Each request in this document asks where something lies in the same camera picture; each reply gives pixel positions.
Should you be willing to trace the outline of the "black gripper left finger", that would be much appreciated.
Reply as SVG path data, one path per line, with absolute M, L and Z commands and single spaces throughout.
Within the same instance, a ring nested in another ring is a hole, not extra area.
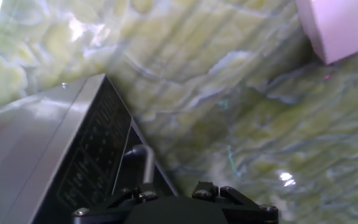
M 158 199 L 153 183 L 143 183 L 130 190 L 121 189 L 91 208 L 72 213 L 73 224 L 123 223 L 137 205 Z

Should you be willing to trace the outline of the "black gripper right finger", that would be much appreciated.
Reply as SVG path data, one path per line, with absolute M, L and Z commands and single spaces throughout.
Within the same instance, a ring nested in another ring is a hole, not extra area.
M 228 223 L 278 224 L 276 206 L 259 205 L 234 187 L 199 181 L 191 197 L 217 206 Z

